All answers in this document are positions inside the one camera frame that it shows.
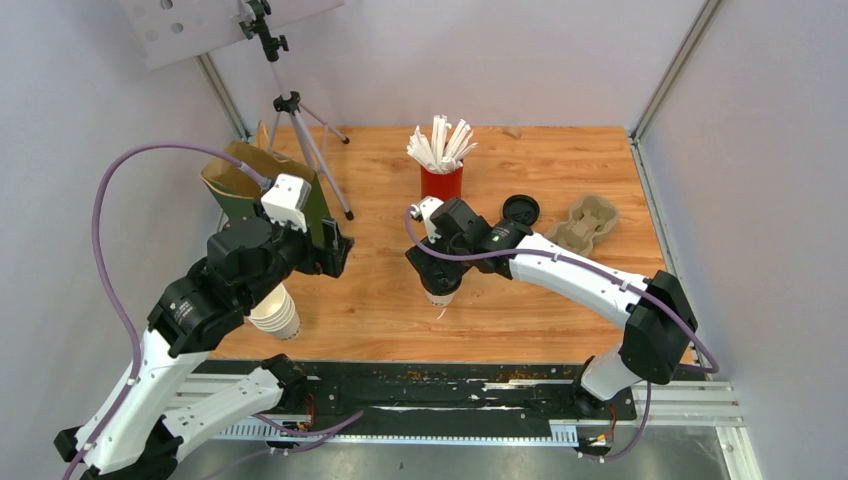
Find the white paper coffee cup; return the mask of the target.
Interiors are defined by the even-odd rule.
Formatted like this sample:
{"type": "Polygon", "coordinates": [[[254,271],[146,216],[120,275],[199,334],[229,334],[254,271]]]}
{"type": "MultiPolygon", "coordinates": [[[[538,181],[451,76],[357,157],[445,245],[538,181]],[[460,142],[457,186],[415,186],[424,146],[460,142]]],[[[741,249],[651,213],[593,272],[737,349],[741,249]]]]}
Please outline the white paper coffee cup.
{"type": "Polygon", "coordinates": [[[430,292],[425,292],[425,294],[426,294],[426,297],[428,298],[428,300],[430,301],[430,303],[433,306],[436,306],[436,307],[439,307],[439,308],[446,308],[448,305],[450,305],[452,303],[452,301],[455,297],[455,292],[451,292],[451,293],[448,293],[448,294],[440,294],[440,295],[433,294],[433,293],[430,293],[430,292]]]}

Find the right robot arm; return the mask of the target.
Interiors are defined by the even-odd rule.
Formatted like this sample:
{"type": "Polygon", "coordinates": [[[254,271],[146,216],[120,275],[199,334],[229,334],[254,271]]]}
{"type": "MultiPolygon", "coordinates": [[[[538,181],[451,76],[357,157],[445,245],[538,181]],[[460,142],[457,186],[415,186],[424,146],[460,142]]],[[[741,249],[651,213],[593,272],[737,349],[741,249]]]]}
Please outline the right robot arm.
{"type": "Polygon", "coordinates": [[[408,207],[405,226],[419,222],[406,258],[430,302],[451,303],[471,269],[543,287],[579,303],[619,328],[621,342],[590,357],[571,403],[596,417],[619,391],[637,382],[666,385],[675,375],[697,329],[678,279],[659,271],[652,277],[622,272],[569,252],[529,226],[503,218],[489,224],[463,200],[426,197],[408,207]]]}

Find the stack of white cups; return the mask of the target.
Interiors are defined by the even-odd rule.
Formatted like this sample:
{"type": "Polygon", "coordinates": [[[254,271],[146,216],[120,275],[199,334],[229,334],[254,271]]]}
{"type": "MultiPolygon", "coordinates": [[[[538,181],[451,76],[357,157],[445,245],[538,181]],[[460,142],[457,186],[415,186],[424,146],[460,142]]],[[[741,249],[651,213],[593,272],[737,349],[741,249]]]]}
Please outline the stack of white cups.
{"type": "Polygon", "coordinates": [[[254,307],[247,319],[260,331],[283,341],[293,340],[301,331],[296,304],[283,284],[254,307]]]}

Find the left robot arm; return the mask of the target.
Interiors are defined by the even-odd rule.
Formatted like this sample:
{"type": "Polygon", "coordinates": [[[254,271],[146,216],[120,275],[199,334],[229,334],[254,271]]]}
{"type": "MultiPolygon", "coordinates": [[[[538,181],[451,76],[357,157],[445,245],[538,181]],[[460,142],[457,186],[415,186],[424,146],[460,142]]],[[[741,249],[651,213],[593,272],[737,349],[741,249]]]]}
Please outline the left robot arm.
{"type": "Polygon", "coordinates": [[[298,411],[306,376],[279,354],[234,386],[178,410],[170,401],[185,379],[246,316],[294,272],[342,274],[354,241],[322,219],[325,242],[261,216],[232,221],[207,242],[207,254],[168,285],[147,318],[140,355],[86,424],[54,441],[87,479],[165,479],[193,450],[248,416],[298,411]]]}

